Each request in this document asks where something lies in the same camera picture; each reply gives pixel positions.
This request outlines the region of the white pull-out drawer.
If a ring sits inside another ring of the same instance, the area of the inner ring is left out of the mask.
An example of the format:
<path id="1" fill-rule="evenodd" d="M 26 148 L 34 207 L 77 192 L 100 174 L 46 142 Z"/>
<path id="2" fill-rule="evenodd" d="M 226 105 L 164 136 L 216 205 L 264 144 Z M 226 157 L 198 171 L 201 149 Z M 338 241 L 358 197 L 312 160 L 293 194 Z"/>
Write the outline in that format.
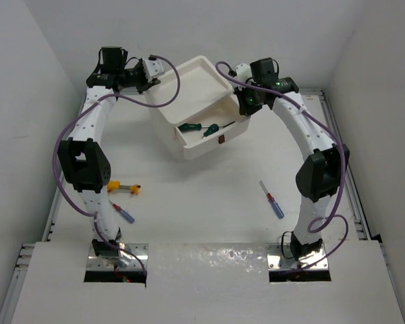
<path id="1" fill-rule="evenodd" d="M 223 97 L 202 113 L 186 121 L 189 124 L 202 124 L 204 126 L 212 124 L 226 125 L 230 122 L 235 123 L 226 128 L 220 128 L 218 132 L 206 138 L 203 138 L 203 133 L 207 128 L 201 131 L 181 132 L 176 127 L 176 138 L 183 146 L 182 159 L 188 161 L 196 159 L 245 133 L 250 123 L 250 117 L 239 114 L 237 99 L 234 95 L 231 95 Z"/>

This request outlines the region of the white drawer cabinet box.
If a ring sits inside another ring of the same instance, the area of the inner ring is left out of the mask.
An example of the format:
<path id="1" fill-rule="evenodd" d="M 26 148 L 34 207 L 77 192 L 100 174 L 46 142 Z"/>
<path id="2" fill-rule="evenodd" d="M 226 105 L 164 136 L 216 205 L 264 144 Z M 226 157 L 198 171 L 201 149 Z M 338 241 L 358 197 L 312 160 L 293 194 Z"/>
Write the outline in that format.
<path id="1" fill-rule="evenodd" d="M 197 56 L 177 67 L 180 91 L 173 103 L 149 109 L 155 134 L 178 161 L 184 161 L 183 146 L 176 138 L 175 128 L 208 109 L 213 103 L 232 95 L 232 86 L 205 57 Z"/>

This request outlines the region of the small stubby green screwdriver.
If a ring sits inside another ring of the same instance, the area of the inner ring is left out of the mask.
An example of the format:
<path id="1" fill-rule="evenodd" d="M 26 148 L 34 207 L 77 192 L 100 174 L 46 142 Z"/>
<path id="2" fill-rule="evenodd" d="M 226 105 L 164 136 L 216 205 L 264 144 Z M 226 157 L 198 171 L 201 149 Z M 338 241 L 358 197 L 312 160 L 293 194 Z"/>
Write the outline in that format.
<path id="1" fill-rule="evenodd" d="M 206 138 L 216 132 L 219 131 L 219 125 L 218 124 L 212 124 L 210 125 L 207 130 L 203 133 L 203 138 Z"/>

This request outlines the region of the long green screwdriver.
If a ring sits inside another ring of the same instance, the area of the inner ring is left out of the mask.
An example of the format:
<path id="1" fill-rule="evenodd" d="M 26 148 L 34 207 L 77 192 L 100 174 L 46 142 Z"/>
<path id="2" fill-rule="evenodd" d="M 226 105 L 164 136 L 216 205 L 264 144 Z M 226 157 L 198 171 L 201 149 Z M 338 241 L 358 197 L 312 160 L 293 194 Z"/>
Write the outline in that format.
<path id="1" fill-rule="evenodd" d="M 201 131 L 202 129 L 208 128 L 209 126 L 204 126 L 202 124 L 189 124 L 184 123 L 178 127 L 181 132 L 191 132 L 191 131 Z"/>

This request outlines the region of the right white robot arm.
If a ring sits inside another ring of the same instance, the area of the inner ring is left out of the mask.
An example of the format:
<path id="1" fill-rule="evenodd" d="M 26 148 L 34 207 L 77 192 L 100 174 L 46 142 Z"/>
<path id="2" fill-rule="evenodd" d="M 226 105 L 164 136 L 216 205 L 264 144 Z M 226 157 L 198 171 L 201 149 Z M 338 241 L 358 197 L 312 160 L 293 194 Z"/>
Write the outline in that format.
<path id="1" fill-rule="evenodd" d="M 251 116 L 267 106 L 285 124 L 301 152 L 303 164 L 296 174 L 300 212 L 287 254 L 288 259 L 299 261 L 321 249 L 321 231 L 337 215 L 349 149 L 311 115 L 296 83 L 279 77 L 274 59 L 242 63 L 228 74 L 235 84 L 240 114 Z"/>

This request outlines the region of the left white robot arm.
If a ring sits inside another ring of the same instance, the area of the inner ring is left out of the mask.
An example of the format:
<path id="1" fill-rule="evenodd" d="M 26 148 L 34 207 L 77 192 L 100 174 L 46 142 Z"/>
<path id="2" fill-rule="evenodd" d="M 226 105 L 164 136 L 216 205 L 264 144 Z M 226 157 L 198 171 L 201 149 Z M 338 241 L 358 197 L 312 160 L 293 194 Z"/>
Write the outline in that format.
<path id="1" fill-rule="evenodd" d="M 81 113 L 61 132 L 53 149 L 53 172 L 63 172 L 84 206 L 72 201 L 61 184 L 60 192 L 74 210 L 90 219 L 95 254 L 117 267 L 132 261 L 141 265 L 142 261 L 121 241 L 121 230 L 108 199 L 111 165 L 101 148 L 101 137 L 113 106 L 122 97 L 120 92 L 135 88 L 142 93 L 158 85 L 158 77 L 164 72 L 156 55 L 138 59 L 131 68 L 127 62 L 128 52 L 121 47 L 99 50 L 96 67 L 86 79 Z"/>

